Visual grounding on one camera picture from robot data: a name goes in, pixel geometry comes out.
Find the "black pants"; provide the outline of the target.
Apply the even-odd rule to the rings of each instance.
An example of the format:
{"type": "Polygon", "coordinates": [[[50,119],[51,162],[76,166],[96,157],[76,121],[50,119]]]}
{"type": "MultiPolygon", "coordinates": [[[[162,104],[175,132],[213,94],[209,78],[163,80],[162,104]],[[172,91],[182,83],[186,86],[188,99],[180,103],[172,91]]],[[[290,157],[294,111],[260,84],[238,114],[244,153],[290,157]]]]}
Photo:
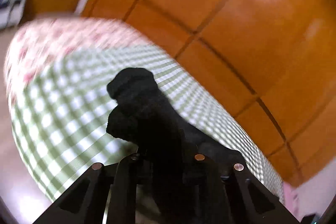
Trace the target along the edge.
{"type": "Polygon", "coordinates": [[[138,147],[163,223],[228,223],[223,180],[238,153],[182,118],[147,69],[123,69],[106,89],[117,102],[106,131],[138,147]]]}

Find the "pink pillow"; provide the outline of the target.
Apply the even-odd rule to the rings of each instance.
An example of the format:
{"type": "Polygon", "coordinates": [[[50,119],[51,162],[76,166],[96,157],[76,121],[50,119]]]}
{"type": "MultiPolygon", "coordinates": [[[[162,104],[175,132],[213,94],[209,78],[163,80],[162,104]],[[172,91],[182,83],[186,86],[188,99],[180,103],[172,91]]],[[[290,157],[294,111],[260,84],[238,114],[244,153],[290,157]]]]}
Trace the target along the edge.
{"type": "Polygon", "coordinates": [[[299,199],[298,194],[290,184],[283,182],[284,204],[285,207],[296,217],[299,215],[299,199]]]}

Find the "green checkered bed sheet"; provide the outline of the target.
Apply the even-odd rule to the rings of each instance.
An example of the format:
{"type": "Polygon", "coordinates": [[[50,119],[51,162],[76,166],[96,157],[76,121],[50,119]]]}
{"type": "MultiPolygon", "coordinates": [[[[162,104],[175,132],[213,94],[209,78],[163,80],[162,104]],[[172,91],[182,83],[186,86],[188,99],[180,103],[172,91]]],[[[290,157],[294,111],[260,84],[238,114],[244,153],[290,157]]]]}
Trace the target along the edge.
{"type": "Polygon", "coordinates": [[[106,86],[124,68],[151,71],[177,112],[222,145],[280,200],[283,182],[226,109],[164,50],[120,20],[38,19],[21,26],[4,78],[19,154],[41,191],[56,200],[94,162],[112,164],[133,145],[108,135],[116,102],[106,86]]]}

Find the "orange wooden wardrobe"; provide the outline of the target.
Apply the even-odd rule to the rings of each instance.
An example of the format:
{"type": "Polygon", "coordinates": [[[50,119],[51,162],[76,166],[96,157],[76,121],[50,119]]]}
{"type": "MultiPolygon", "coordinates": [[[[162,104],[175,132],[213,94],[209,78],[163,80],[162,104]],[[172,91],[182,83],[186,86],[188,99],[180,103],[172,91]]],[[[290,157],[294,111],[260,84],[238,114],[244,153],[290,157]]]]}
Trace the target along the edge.
{"type": "Polygon", "coordinates": [[[116,18],[175,58],[299,186],[335,157],[335,0],[27,0],[116,18]]]}

